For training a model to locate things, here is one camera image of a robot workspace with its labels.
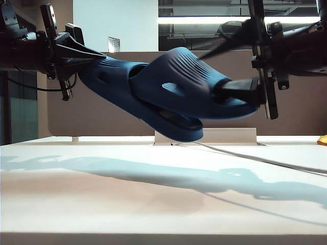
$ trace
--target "brown panel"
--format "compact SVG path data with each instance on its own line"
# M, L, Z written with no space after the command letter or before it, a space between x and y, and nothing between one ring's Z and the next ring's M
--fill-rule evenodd
M126 52L109 54L117 59L151 62L162 52ZM257 76L251 68L251 51L231 51L206 60L232 79ZM205 120L205 127L256 127L258 135L323 135L327 133L325 77L291 77L290 89L276 89L279 118L266 119L264 107L246 118ZM48 93L49 129L53 135L154 135L144 122L122 111L91 90L81 81L74 88L74 98L61 100L60 93Z

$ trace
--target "cable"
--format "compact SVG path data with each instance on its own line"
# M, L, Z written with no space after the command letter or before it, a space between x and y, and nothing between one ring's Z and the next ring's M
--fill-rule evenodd
M22 87L25 87L25 88L30 88L30 89L35 89L35 90L38 90L38 91L44 91L44 92L62 92L62 91L70 90L76 85L76 82L77 82L77 73L75 73L74 82L73 82L73 84L71 86L68 86L67 88L63 88L63 89L60 89L60 88L59 89L46 89L46 88L39 88L39 87L29 86L29 85L17 82L15 80L9 78L8 76L6 76L4 74L1 74L1 73L0 73L0 76L2 76L4 78L7 78L8 81L10 81L12 83L15 83L15 84L17 84L19 86L22 86Z
M303 172L307 172L307 173L311 173L311 174L316 174L316 175L321 175L326 177L327 174L327 170L324 169L319 169L319 168L312 168L312 167L303 167L303 166L297 166L297 165L292 165L292 164L288 164L288 163L283 163L283 162L277 162L274 160L269 160L266 158L261 158L261 157L256 157L256 156L250 156L250 155L245 155L245 154L241 154L241 153L236 153L236 152L230 152L227 150L223 150L223 149L219 149L198 141L193 141L193 143L202 145L204 147L207 147L211 150L217 151L217 152L223 152L235 157L242 157L242 158L246 158L246 159L250 159L250 160L254 160L254 161L259 161L259 162L264 162L264 163L269 163L269 164L273 164L273 165L277 165L277 166L281 166L281 167L287 167L287 168L291 168L294 170L298 170L298 171L303 171Z

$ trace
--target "black cable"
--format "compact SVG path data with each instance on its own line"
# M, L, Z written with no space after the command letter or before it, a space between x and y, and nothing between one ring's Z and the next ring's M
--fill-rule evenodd
M76 82L77 82L77 73L75 73L75 78L74 78L74 82L71 86L68 86L67 88L58 88L58 89L46 89L46 88L39 88L39 87L34 87L34 86L29 86L29 85L26 85L26 84L23 84L23 83L20 83L20 82L17 82L11 78L9 78L8 76L4 75L4 74L1 74L0 73L0 76L8 79L8 81L12 82L12 83L15 83L19 86L22 86L22 87L25 87L25 88L30 88L30 89L35 89L35 90L38 90L38 91L44 91L44 92L62 92L62 91L66 91L66 90L70 90L72 89L75 85L76 85Z

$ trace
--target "wall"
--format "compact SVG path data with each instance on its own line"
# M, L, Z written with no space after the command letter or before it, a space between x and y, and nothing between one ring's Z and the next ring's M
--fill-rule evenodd
M108 36L121 40L121 51L158 50L157 0L74 1L74 24L85 45L108 51Z
M37 6L33 1L25 1L23 4L22 0L10 0L10 3L14 7L16 14L29 23L36 25L35 13Z
M162 52L126 52L110 54L115 58L151 62ZM251 67L251 51L231 51L206 62L234 80L258 76ZM204 126L252 127L258 135L324 135L327 133L325 77L291 77L290 89L276 91L279 118L266 119L262 106L258 112L234 120L205 120ZM139 119L102 99L78 80L74 98L63 102L59 94L49 94L50 131L54 135L153 135L154 131Z

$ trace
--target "white table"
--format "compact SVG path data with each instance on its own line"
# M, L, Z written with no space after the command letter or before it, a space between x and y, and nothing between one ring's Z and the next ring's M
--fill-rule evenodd
M326 169L317 138L218 147ZM1 244L327 244L327 177L153 140L2 146Z

